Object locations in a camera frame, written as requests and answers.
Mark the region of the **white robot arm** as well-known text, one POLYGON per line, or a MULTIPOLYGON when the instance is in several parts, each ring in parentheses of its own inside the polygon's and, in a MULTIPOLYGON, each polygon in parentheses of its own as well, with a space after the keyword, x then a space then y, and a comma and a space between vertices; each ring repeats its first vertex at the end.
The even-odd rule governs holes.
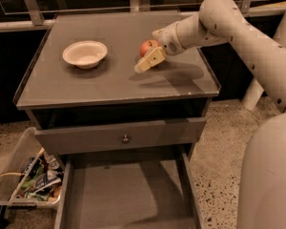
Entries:
POLYGON ((167 56, 228 42, 280 114, 264 122, 246 148, 237 229, 286 229, 286 48, 244 18, 234 0, 204 0, 199 12, 154 31, 156 47, 134 69, 143 73, 167 56))

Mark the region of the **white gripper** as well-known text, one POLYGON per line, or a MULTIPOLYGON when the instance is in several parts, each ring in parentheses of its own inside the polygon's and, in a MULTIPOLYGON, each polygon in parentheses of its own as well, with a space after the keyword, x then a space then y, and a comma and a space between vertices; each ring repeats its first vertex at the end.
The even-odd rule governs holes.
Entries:
POLYGON ((186 51, 177 36, 177 22, 152 32, 160 47, 150 48, 134 66, 137 73, 143 73, 165 60, 165 55, 178 55, 186 51))

